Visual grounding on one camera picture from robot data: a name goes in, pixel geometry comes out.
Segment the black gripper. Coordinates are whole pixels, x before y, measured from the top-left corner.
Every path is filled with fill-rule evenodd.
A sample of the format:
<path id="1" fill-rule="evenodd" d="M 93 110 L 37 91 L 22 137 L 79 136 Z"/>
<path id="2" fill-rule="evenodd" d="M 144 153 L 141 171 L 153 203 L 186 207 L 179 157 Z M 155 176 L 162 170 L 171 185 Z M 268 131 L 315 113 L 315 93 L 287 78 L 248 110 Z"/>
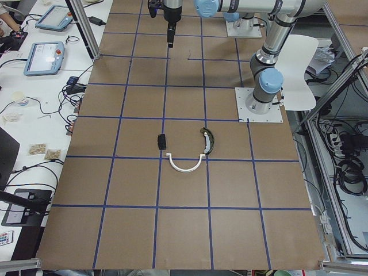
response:
<path id="1" fill-rule="evenodd" d="M 168 22 L 167 44 L 169 48 L 174 46 L 174 36 L 177 22 L 181 20 L 182 0 L 164 0 L 164 18 Z"/>

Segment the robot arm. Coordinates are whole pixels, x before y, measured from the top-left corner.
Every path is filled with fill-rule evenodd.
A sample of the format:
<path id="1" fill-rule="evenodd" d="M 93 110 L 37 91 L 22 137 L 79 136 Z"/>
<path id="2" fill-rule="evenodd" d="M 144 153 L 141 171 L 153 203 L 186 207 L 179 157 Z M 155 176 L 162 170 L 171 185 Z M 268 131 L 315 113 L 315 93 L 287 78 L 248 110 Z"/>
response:
<path id="1" fill-rule="evenodd" d="M 266 40 L 250 61 L 255 88 L 246 99 L 247 109 L 266 114 L 283 85 L 281 72 L 274 68 L 285 41 L 300 17 L 318 11 L 325 1 L 194 1 L 197 14 L 203 18 L 218 12 L 266 13 L 274 15 Z"/>

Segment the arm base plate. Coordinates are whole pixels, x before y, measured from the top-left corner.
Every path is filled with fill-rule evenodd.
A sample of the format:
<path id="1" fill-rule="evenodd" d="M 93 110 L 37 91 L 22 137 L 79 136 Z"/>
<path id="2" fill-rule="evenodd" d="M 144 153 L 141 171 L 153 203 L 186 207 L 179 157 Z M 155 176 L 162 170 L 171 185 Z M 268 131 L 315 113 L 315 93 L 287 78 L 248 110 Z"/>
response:
<path id="1" fill-rule="evenodd" d="M 225 19 L 227 36 L 241 39 L 261 39 L 260 23 L 247 15 L 230 16 Z"/>
<path id="2" fill-rule="evenodd" d="M 236 87 L 235 98 L 240 122 L 283 123 L 277 96 L 269 103 L 260 103 L 253 96 L 252 87 Z"/>

